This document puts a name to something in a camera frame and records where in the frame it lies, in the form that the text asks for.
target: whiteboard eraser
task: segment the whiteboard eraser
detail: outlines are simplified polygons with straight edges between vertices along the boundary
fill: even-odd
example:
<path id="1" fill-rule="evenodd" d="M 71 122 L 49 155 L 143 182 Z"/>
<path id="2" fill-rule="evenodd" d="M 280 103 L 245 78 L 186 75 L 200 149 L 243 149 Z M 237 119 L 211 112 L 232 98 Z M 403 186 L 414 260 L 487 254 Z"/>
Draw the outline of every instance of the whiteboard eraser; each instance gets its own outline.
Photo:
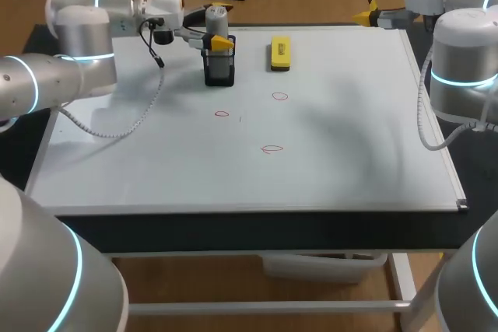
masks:
<path id="1" fill-rule="evenodd" d="M 276 72 L 287 72 L 290 70 L 290 38 L 272 38 L 272 61 L 270 69 Z"/>

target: red marking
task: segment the red marking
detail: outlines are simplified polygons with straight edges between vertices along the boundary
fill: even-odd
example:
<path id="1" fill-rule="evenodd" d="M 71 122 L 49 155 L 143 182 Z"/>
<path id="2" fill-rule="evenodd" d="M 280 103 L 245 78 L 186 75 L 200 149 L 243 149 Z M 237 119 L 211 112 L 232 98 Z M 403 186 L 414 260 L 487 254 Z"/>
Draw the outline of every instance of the red marking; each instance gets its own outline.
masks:
<path id="1" fill-rule="evenodd" d="M 267 155 L 269 155 L 272 152 L 282 151 L 283 147 L 281 147 L 280 145 L 265 145 L 260 150 L 262 150 L 264 153 L 266 153 Z"/>
<path id="2" fill-rule="evenodd" d="M 289 95 L 286 93 L 273 93 L 272 94 L 273 99 L 278 100 L 278 101 L 283 101 L 289 99 Z"/>

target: floor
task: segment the floor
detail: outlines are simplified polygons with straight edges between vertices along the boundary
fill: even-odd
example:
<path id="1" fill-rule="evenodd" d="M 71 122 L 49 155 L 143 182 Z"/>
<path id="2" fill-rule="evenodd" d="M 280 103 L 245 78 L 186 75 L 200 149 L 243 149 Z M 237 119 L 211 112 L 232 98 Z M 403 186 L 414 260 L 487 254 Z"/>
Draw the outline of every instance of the floor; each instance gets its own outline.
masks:
<path id="1" fill-rule="evenodd" d="M 0 54 L 20 53 L 35 23 L 44 23 L 45 0 L 0 0 Z M 206 0 L 186 0 L 187 8 Z M 246 0 L 233 2 L 232 23 L 351 22 L 368 10 L 366 0 Z M 381 9 L 396 8 L 403 0 L 377 0 Z M 410 255 L 419 287 L 439 260 L 437 253 Z M 359 285 L 331 285 L 287 281 L 264 276 L 258 257 L 172 257 L 118 259 L 132 302 L 202 302 L 259 300 L 389 299 L 390 280 L 385 269 L 373 271 Z M 398 329 L 391 314 L 323 316 L 196 316 L 131 317 L 127 332 L 181 331 L 378 331 Z M 425 332 L 440 330 L 432 319 Z"/>

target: table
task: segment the table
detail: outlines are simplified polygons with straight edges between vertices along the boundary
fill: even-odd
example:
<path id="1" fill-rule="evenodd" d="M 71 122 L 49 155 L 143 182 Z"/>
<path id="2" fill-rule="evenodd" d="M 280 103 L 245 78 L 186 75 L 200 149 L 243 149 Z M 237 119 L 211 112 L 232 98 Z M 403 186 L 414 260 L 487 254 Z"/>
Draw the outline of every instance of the table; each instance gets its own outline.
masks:
<path id="1" fill-rule="evenodd" d="M 233 88 L 205 86 L 202 59 L 184 41 L 158 47 L 165 88 L 144 124 L 116 142 L 57 117 L 26 191 L 55 215 L 457 211 L 465 195 L 449 152 L 419 141 L 418 68 L 405 32 L 232 32 Z M 278 33 L 292 40 L 287 73 L 267 67 Z M 384 54 L 369 48 L 379 44 Z M 68 107 L 99 132 L 129 127 L 159 81 L 139 38 L 116 39 L 114 51 L 117 91 Z M 424 123 L 430 142 L 441 139 L 431 111 Z"/>
<path id="2" fill-rule="evenodd" d="M 417 62 L 427 49 L 427 38 L 416 28 L 409 30 Z M 380 50 L 386 47 L 377 45 Z M 37 26 L 26 52 L 55 54 L 56 43 L 46 28 Z M 24 188 L 42 142 L 50 113 L 25 116 L 10 131 L 0 149 L 4 158 L 0 172 L 17 187 Z M 440 123 L 445 136 L 452 129 Z M 112 253 L 196 251 L 294 250 L 299 253 L 382 250 L 457 249 L 496 210 L 496 156 L 498 143 L 488 134 L 462 135 L 450 147 L 470 209 L 459 212 L 429 211 L 273 211 L 241 213 L 147 215 L 63 215 L 59 218 L 99 250 Z M 395 282 L 401 301 L 388 302 L 242 302 L 238 304 L 138 305 L 131 311 L 143 313 L 316 313 L 394 311 L 402 312 L 404 330 L 416 330 L 428 313 L 440 266 L 414 297 L 412 279 L 400 278 L 407 261 L 391 255 Z"/>

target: white table surface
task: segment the white table surface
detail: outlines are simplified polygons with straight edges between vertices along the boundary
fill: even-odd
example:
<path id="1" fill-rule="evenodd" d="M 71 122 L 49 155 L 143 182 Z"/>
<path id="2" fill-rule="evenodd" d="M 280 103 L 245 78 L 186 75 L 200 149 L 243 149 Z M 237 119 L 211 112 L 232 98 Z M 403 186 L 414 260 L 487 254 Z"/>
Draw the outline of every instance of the white table surface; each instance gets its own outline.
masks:
<path id="1" fill-rule="evenodd" d="M 125 139 L 94 138 L 53 115 L 30 195 L 56 215 L 457 209 L 465 196 L 448 152 L 425 150 L 417 134 L 419 71 L 405 32 L 232 32 L 232 88 L 206 87 L 198 51 L 182 40 L 158 47 L 166 86 L 149 118 Z M 275 35 L 291 37 L 289 72 L 268 70 Z M 139 38 L 116 39 L 114 50 L 115 93 L 68 107 L 112 133 L 141 115 L 159 80 Z M 430 142 L 440 139 L 430 111 L 424 126 Z M 282 150 L 263 152 L 270 145 Z"/>

